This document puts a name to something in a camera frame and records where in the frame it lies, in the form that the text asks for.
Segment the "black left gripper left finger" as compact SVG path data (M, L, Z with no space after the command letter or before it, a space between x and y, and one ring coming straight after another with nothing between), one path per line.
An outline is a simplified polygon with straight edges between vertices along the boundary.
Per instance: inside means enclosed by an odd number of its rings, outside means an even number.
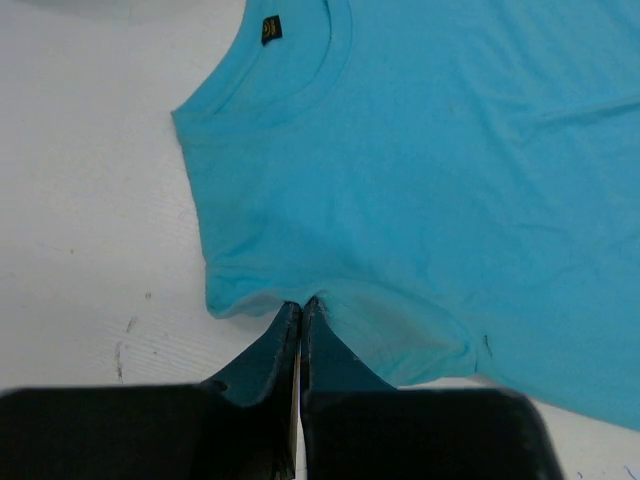
M300 308L198 383L1 395L5 479L290 479Z

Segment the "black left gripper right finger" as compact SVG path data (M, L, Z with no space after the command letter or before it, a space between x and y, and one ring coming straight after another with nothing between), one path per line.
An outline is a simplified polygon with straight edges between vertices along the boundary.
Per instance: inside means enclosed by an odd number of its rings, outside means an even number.
M491 388L397 389L328 325L301 320L300 414L310 479L560 479L541 416Z

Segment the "teal t-shirt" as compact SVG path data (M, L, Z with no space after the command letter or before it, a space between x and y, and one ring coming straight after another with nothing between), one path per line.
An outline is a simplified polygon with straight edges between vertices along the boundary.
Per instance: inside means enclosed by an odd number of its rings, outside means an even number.
M639 425L639 5L250 1L172 118L206 305Z

